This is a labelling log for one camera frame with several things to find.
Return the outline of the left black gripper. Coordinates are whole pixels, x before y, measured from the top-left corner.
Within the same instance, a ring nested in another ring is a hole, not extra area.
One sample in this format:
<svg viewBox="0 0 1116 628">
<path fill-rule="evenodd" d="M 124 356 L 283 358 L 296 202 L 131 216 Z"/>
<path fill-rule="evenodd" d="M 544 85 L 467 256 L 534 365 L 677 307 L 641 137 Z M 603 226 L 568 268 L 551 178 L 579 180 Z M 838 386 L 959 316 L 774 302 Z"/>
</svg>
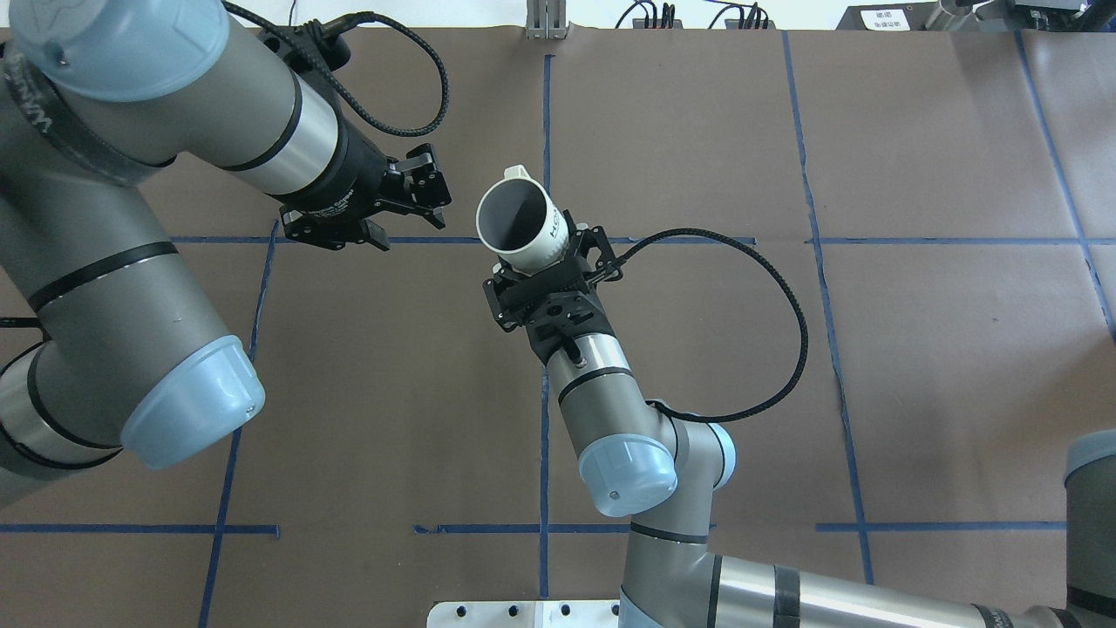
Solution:
<svg viewBox="0 0 1116 628">
<path fill-rule="evenodd" d="M 323 175 L 296 192 L 296 210 L 280 210 L 283 236 L 327 250 L 355 243 L 388 251 L 387 232 L 368 218 L 378 203 L 387 202 L 396 215 L 419 215 L 435 229 L 446 228 L 443 210 L 452 196 L 432 144 L 419 144 L 405 160 L 396 160 L 349 119 L 341 119 L 339 131 L 338 147 Z"/>
</svg>

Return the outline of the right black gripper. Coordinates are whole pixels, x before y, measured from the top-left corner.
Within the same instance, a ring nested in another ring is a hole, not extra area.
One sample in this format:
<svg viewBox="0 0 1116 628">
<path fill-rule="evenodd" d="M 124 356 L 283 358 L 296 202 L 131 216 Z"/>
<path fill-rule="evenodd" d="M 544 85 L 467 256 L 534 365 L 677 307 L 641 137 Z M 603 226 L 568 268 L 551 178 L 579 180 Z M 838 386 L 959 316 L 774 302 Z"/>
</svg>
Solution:
<svg viewBox="0 0 1116 628">
<path fill-rule="evenodd" d="M 578 354 L 574 339 L 589 334 L 614 337 L 596 286 L 624 277 L 603 228 L 575 223 L 567 211 L 567 261 L 528 276 L 498 262 L 482 284 L 492 318 L 503 332 L 525 327 L 535 356 L 546 365 L 555 352 Z"/>
</svg>

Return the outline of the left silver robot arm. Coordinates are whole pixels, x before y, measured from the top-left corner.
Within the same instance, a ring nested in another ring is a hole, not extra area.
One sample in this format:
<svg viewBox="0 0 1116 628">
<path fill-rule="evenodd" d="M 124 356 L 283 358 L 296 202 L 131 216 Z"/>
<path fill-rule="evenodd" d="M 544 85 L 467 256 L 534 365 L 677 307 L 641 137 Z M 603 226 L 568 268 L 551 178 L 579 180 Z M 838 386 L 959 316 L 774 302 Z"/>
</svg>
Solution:
<svg viewBox="0 0 1116 628">
<path fill-rule="evenodd" d="M 286 236 L 382 250 L 378 212 L 444 228 L 433 147 L 449 77 L 381 13 L 272 25 L 228 1 L 12 1 L 3 41 L 3 270 L 44 339 L 3 368 L 3 505 L 122 452 L 170 468 L 262 410 L 266 393 L 140 193 L 192 154 L 280 204 Z M 429 124 L 386 125 L 334 76 L 341 35 L 388 25 L 435 64 Z"/>
</svg>

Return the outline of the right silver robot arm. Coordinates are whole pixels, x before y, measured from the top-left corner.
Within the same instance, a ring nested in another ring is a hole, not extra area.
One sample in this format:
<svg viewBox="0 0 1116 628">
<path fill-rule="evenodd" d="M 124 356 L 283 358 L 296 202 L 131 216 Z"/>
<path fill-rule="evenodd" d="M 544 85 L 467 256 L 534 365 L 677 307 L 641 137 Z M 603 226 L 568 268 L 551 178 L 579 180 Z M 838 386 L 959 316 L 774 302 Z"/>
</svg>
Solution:
<svg viewBox="0 0 1116 628">
<path fill-rule="evenodd" d="M 709 545 L 713 497 L 737 465 L 725 424 L 785 399 L 806 365 L 805 315 L 785 277 L 753 247 L 704 229 L 657 232 L 617 255 L 602 229 L 575 225 L 551 207 L 514 204 L 480 209 L 477 231 L 499 258 L 485 281 L 496 322 L 526 330 L 547 367 L 595 508 L 629 518 L 622 627 L 1112 627 L 1112 429 L 1086 434 L 1068 454 L 1060 608 L 1037 605 L 1014 615 L 718 554 Z M 638 251 L 686 234 L 760 263 L 799 329 L 789 380 L 771 398 L 727 416 L 682 413 L 645 398 L 596 294 Z"/>
</svg>

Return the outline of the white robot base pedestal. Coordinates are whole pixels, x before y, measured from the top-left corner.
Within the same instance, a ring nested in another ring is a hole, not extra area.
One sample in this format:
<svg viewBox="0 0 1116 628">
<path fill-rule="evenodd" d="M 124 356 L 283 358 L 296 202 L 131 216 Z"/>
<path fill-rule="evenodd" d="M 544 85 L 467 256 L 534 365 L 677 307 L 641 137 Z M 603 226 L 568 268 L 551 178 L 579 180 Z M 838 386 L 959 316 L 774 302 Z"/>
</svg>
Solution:
<svg viewBox="0 0 1116 628">
<path fill-rule="evenodd" d="M 617 627 L 617 600 L 446 601 L 427 627 Z"/>
</svg>

